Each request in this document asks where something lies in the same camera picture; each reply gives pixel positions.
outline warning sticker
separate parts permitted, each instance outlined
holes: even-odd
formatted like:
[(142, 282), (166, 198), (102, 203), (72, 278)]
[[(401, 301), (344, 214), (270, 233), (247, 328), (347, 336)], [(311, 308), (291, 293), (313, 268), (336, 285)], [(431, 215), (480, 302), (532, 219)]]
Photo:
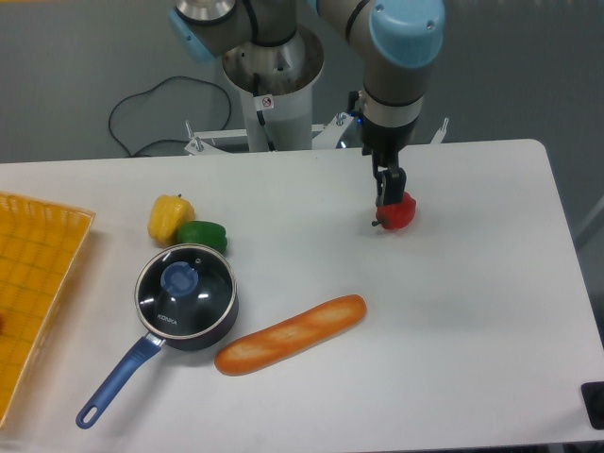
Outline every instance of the warning sticker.
[(272, 94), (264, 94), (262, 96), (256, 96), (254, 98), (254, 105), (256, 111), (272, 109), (275, 106)]

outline light blue joint cap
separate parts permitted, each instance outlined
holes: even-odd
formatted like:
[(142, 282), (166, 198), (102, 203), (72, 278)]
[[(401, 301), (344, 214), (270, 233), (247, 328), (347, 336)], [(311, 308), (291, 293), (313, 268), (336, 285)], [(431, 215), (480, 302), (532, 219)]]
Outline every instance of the light blue joint cap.
[(443, 45), (443, 0), (377, 0), (369, 31), (390, 62), (416, 69), (431, 63)]
[(306, 3), (308, 3), (309, 7), (311, 7), (312, 10), (318, 14), (319, 11), (317, 10), (317, 1), (318, 0), (306, 0)]
[(187, 48), (187, 52), (189, 52), (192, 59), (198, 63), (207, 63), (208, 61), (214, 60), (215, 56), (208, 50), (208, 47), (199, 41), (175, 9), (172, 9), (168, 13), (168, 18), (170, 19), (170, 24), (172, 24), (172, 28), (178, 36), (178, 39)]

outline gray floor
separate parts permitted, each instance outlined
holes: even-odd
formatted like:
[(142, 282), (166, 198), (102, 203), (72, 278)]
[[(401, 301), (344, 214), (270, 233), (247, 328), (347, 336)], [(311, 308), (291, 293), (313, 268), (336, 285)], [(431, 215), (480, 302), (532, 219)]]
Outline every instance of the gray floor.
[[(172, 0), (80, 0), (0, 5), (0, 162), (121, 158), (107, 120), (122, 98), (168, 76), (227, 86), (217, 64), (189, 60), (168, 26)], [(604, 194), (604, 1), (445, 0), (445, 44), (414, 140), (450, 118), (448, 141), (533, 138), (547, 148), (572, 232)], [(362, 62), (300, 2), (327, 62), (314, 120), (330, 119), (360, 87)], [(220, 95), (176, 83), (125, 106), (116, 133), (132, 149), (213, 130)], [(234, 109), (231, 128), (243, 126)], [(157, 153), (179, 154), (177, 145)], [(604, 233), (580, 253), (604, 326)]]

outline black cable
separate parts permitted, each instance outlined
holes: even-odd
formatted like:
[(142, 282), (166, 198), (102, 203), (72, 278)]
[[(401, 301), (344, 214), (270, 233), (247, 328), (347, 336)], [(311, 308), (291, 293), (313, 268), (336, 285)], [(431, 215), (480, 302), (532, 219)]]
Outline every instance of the black cable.
[(221, 87), (221, 86), (219, 86), (219, 85), (217, 85), (217, 84), (215, 84), (213, 82), (208, 82), (207, 80), (201, 80), (199, 78), (188, 77), (186, 75), (173, 75), (172, 77), (168, 77), (168, 78), (162, 80), (155, 87), (147, 90), (146, 92), (137, 92), (136, 94), (131, 94), (130, 96), (125, 97), (124, 99), (122, 99), (120, 102), (118, 102), (115, 105), (115, 107), (113, 108), (113, 110), (109, 114), (109, 122), (108, 122), (109, 135), (120, 146), (122, 146), (122, 149), (124, 149), (124, 151), (126, 151), (126, 153), (128, 154), (129, 158), (140, 158), (140, 157), (149, 158), (150, 156), (146, 155), (146, 154), (143, 154), (143, 151), (149, 149), (152, 146), (155, 146), (156, 144), (160, 144), (160, 143), (188, 143), (189, 142), (187, 140), (178, 140), (178, 139), (161, 139), (161, 140), (157, 140), (155, 142), (151, 142), (149, 144), (146, 144), (145, 146), (143, 146), (138, 151), (135, 151), (134, 153), (132, 153), (132, 152), (130, 152), (130, 150), (128, 149), (128, 147), (125, 144), (123, 144), (122, 141), (115, 136), (115, 134), (113, 133), (113, 128), (111, 126), (111, 120), (113, 119), (113, 114), (115, 113), (115, 111), (122, 104), (124, 104), (125, 101), (128, 101), (128, 100), (132, 99), (133, 97), (138, 97), (138, 96), (143, 96), (145, 94), (150, 94), (150, 93), (154, 92), (157, 88), (165, 85), (166, 83), (168, 83), (168, 82), (170, 82), (172, 80), (188, 80), (188, 81), (195, 82), (195, 83), (201, 83), (202, 85), (209, 85), (212, 88), (215, 88), (218, 91), (220, 91), (225, 96), (226, 101), (228, 103), (228, 115), (226, 116), (225, 123), (220, 128), (220, 130), (224, 130), (228, 126), (228, 123), (230, 122), (230, 117), (231, 117), (231, 114), (232, 114), (232, 111), (233, 111), (233, 105), (232, 105), (232, 102), (230, 100), (230, 96), (228, 95), (227, 91), (223, 87)]

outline handle hole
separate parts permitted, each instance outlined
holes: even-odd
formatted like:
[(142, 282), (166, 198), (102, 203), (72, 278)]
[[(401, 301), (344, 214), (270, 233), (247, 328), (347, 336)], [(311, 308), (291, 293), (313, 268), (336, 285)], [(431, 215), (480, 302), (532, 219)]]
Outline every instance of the handle hole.
[(86, 415), (84, 415), (84, 417), (82, 418), (82, 420), (84, 421), (84, 423), (88, 424), (91, 422), (92, 418), (94, 417), (94, 415), (98, 412), (98, 408), (96, 406), (92, 406), (88, 412), (86, 412)]

